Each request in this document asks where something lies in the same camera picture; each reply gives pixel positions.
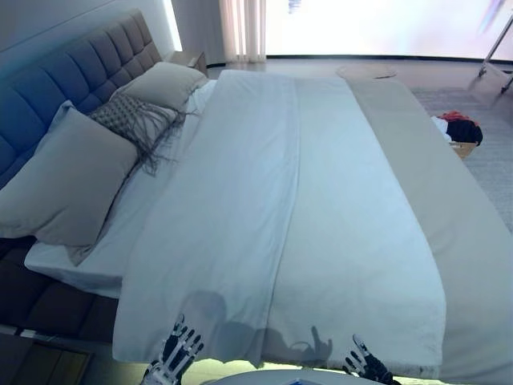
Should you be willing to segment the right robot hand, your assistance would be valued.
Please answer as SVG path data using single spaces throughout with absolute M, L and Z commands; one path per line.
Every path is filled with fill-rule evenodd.
M 346 374 L 356 375 L 381 384 L 398 384 L 393 374 L 369 351 L 358 334 L 353 334 L 352 340 L 357 350 L 350 351 L 349 355 L 344 358 L 345 366 L 342 367 L 342 370 Z

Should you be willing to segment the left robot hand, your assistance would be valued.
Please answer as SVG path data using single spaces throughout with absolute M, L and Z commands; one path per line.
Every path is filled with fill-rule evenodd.
M 158 358 L 148 365 L 141 384 L 181 384 L 185 371 L 203 348 L 202 335 L 187 326 L 181 314 Z

